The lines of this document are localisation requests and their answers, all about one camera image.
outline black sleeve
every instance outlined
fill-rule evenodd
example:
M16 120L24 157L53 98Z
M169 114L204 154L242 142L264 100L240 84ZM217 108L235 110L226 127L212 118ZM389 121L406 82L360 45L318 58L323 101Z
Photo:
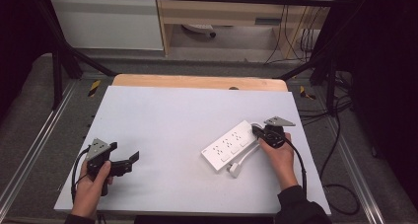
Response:
M279 197L282 209L276 215L275 223L282 224L327 224L332 223L315 202L309 202L300 186L288 187Z
M95 224L95 220L68 214L64 224Z

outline white tabletop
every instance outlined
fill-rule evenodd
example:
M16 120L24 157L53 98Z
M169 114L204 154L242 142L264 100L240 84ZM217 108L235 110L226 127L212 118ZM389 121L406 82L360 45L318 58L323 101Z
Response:
M244 161L237 179L225 170L216 174L200 154L241 121L263 124L275 115L296 124L285 131L292 133L303 157L308 200L330 214L291 93L120 86L108 87L81 150L99 138L118 143L110 154L112 161L128 159L136 151L140 158L132 173L114 179L98 210L185 215L276 213L280 210L276 195L280 188L261 149ZM295 172L301 184L296 156ZM56 210L71 210L70 183L71 172Z

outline white power strip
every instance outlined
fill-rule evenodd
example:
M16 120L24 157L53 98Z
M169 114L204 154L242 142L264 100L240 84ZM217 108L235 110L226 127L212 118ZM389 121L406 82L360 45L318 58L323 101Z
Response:
M201 154L219 172L256 140L251 124L243 121L203 149Z

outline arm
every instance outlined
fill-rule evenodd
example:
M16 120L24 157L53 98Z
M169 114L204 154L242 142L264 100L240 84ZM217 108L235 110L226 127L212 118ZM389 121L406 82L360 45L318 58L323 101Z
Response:
M279 179L282 192L278 195L282 206L277 213L275 222L286 224L326 224L331 223L322 207L315 202L309 202L296 180L293 170L294 151L285 143L280 148L270 147L264 140L258 139L264 152Z
M96 209L101 198L102 186L104 182L112 183L112 178L108 179L110 172L110 161L104 163L95 179L87 174L87 162L85 161L80 171L80 180L77 184L77 193L71 214L67 216L65 224L94 224L96 220Z

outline hand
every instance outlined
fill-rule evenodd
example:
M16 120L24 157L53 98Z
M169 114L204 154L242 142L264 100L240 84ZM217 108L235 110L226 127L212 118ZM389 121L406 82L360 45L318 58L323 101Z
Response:
M286 138L291 141L290 133L285 133ZM267 156L279 179L280 188L286 189L298 185L295 172L293 170L294 151L292 147L285 142L279 148L272 148L262 138L258 138L258 142Z
M83 162L80 171L80 179L77 184L77 193L74 200L74 206L71 214L81 217L87 217L96 220L96 208L102 194L102 186L104 182L111 185L113 179L108 178L110 172L110 161L106 161L101 167L95 179L87 174L87 161Z

